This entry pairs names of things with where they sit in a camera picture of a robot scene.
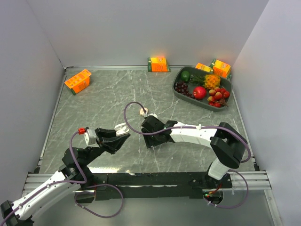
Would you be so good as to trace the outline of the white earbud charging case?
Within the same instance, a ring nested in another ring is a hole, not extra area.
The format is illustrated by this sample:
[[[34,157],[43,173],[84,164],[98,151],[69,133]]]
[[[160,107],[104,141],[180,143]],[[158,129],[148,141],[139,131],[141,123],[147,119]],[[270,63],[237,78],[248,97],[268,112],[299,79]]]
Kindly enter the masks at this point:
[[[125,134],[129,134],[129,127],[127,126],[126,123],[118,124],[114,127],[114,129],[116,131],[117,137],[125,135]]]

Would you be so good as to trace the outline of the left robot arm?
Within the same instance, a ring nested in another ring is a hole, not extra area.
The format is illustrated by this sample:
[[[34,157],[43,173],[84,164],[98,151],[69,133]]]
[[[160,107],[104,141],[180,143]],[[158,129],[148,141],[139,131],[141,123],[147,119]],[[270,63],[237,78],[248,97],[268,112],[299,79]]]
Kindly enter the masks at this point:
[[[90,188],[94,182],[94,175],[88,165],[104,152],[115,154],[130,137],[127,128],[80,128],[72,137],[77,135],[84,135],[86,148],[73,147],[71,139],[59,170],[23,198],[3,202],[0,206],[2,226],[31,226],[34,217],[68,194]]]

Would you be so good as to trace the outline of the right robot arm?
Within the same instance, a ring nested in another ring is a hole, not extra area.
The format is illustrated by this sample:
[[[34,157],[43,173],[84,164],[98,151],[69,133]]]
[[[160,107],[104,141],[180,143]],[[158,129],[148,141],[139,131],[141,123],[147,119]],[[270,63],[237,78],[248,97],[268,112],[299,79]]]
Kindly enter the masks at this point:
[[[141,132],[147,148],[163,143],[192,143],[209,147],[216,155],[211,163],[206,184],[217,187],[230,169],[237,169],[243,162],[245,150],[249,150],[247,141],[228,123],[203,127],[178,121],[161,122],[154,116],[148,116],[142,123]]]

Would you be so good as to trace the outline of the pink earbud charging case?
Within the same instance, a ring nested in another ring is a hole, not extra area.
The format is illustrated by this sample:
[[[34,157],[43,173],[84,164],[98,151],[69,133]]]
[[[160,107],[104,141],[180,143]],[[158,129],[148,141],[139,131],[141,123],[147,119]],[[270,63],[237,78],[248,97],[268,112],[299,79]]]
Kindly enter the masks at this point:
[[[143,117],[147,117],[148,116],[148,109],[147,108],[140,108],[139,114]]]

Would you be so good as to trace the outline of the red apple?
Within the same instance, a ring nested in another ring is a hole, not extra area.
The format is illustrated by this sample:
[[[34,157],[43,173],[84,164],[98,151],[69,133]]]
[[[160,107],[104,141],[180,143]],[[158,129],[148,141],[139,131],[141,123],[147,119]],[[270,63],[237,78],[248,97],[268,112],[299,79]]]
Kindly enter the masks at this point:
[[[192,92],[193,96],[195,99],[203,99],[206,97],[206,89],[202,86],[197,86],[194,88],[193,92]]]

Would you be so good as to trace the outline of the green lime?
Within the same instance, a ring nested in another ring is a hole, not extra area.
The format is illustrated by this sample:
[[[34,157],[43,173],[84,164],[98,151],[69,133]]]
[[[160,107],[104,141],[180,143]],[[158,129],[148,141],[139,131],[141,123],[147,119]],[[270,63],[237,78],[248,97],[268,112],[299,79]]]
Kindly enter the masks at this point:
[[[190,81],[190,72],[188,72],[188,71],[182,71],[181,72],[181,80],[183,82],[189,82]]]

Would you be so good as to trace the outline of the orange juice carton middle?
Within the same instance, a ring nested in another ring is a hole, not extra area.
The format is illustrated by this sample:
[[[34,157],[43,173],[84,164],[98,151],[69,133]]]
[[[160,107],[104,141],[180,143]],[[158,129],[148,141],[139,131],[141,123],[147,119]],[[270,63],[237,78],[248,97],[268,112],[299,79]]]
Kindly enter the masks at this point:
[[[149,57],[148,58],[148,65],[147,65],[148,72],[170,72],[171,68],[167,63],[165,57]]]

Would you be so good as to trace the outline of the orange juice carton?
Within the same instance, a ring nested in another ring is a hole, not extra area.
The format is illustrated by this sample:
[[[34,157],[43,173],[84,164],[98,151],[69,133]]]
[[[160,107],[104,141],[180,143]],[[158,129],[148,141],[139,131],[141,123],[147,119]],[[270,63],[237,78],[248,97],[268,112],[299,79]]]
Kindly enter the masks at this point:
[[[148,72],[170,72],[171,68],[167,63],[165,57],[149,57],[148,58],[148,65],[147,65]]]
[[[218,59],[214,59],[211,64],[209,65],[210,68],[213,69],[213,73],[223,77],[225,79],[231,80],[231,65],[227,64],[223,61],[220,61]]]
[[[90,85],[90,76],[92,73],[84,69],[73,77],[67,79],[64,84],[73,95],[78,94]]]

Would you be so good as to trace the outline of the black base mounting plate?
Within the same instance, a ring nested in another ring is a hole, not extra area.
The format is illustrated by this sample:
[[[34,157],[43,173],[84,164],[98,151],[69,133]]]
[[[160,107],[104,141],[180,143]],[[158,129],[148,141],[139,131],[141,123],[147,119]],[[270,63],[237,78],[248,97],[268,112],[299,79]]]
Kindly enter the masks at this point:
[[[95,199],[189,197],[202,199],[203,192],[232,188],[229,174],[216,180],[206,172],[154,172],[154,173],[94,173],[81,191],[95,191]]]

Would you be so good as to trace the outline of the orange juice carton left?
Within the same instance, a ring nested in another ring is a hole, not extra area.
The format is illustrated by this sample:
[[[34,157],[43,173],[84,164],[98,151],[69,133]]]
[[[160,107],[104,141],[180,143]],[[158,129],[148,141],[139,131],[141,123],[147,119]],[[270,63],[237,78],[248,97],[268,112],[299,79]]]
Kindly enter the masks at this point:
[[[64,84],[73,95],[78,94],[90,85],[90,76],[92,73],[84,69],[73,77],[67,79]]]

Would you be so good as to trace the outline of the dark grey fruit tray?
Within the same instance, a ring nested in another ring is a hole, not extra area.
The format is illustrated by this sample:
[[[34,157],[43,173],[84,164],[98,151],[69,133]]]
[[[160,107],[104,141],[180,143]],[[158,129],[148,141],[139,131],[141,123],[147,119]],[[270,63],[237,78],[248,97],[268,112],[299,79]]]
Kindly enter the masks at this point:
[[[217,108],[214,106],[210,106],[208,103],[208,101],[206,100],[209,97],[209,94],[207,93],[205,98],[201,99],[201,100],[197,100],[197,99],[193,99],[191,97],[186,96],[186,94],[181,94],[180,92],[178,92],[177,90],[175,90],[176,85],[182,81],[181,80],[181,74],[184,71],[188,71],[190,73],[190,75],[195,75],[197,77],[200,78],[205,78],[206,75],[209,75],[207,72],[199,70],[197,68],[191,67],[191,66],[185,66],[182,67],[179,72],[176,74],[175,78],[174,78],[174,82],[172,84],[172,90],[174,95],[179,98],[182,99],[188,103],[191,103],[193,105],[211,110],[213,112],[220,112],[222,110],[225,110],[226,107],[222,106],[221,108]],[[225,88],[227,91],[230,92],[230,97],[232,96],[232,83],[225,79],[225,78],[221,78],[221,82],[220,82],[220,86],[221,88]],[[190,81],[188,82],[188,87],[187,87],[187,92],[189,92],[190,94],[192,94],[193,89],[197,87],[196,83],[191,83]]]

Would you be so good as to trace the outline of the red lychee bunch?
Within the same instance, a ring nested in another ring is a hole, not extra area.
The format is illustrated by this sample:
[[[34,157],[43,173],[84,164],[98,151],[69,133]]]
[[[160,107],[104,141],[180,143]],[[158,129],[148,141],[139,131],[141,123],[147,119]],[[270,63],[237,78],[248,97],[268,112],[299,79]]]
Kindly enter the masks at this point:
[[[210,106],[216,108],[228,106],[227,101],[230,97],[230,92],[225,88],[216,87],[214,89],[210,89],[208,94],[209,97],[207,98],[207,101]]]

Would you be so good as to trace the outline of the small pineapple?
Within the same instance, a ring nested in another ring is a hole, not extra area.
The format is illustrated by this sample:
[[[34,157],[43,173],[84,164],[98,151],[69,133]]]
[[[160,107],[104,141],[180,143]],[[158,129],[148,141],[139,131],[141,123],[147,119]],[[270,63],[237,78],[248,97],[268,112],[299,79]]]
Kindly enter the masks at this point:
[[[221,78],[214,74],[191,75],[190,82],[200,85],[205,89],[215,89],[216,87],[219,87]]]

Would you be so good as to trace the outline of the orange juice carton right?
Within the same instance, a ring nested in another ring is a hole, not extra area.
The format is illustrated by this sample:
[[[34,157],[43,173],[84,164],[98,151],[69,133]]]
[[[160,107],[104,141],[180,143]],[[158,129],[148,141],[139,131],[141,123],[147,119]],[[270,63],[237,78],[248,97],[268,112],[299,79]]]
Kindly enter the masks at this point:
[[[223,77],[225,79],[231,80],[231,65],[227,64],[223,61],[220,61],[218,59],[214,59],[211,64],[209,65],[210,68],[213,69],[213,73]]]

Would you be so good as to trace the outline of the aluminium rail frame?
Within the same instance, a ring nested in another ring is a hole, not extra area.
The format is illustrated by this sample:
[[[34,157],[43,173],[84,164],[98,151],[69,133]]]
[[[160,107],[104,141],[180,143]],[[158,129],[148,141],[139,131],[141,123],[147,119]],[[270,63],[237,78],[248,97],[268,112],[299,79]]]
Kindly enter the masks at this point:
[[[130,137],[115,153],[104,152],[89,165],[94,173],[154,173],[154,172],[206,172],[216,155],[209,147],[192,143],[167,142],[147,148],[141,132],[145,120],[140,108],[147,108],[155,113],[161,122],[178,121],[189,125],[203,127],[218,126],[226,122],[223,117],[218,122],[208,123],[205,117],[209,113],[227,115],[227,108],[220,112],[193,105],[177,98],[172,90],[174,78],[179,70],[161,74],[146,70],[93,70],[90,85],[76,95],[70,94],[66,99],[57,102],[53,117],[66,116],[70,120],[70,128],[65,129],[62,122],[51,122],[48,136],[44,144],[42,167],[44,180],[36,174],[33,178],[35,187],[24,191],[21,198],[28,195],[38,186],[46,182],[63,165],[62,158],[69,148],[69,141],[76,148],[86,148],[84,135],[72,137],[79,128],[114,129],[121,123],[129,127]],[[245,150],[243,163],[253,161],[251,149]],[[205,201],[216,208],[225,208],[220,204],[223,191],[270,190],[271,185],[264,171],[243,171],[230,169],[232,188],[213,189],[203,192]],[[87,199],[95,199],[95,191],[77,190],[76,205],[82,207]]]

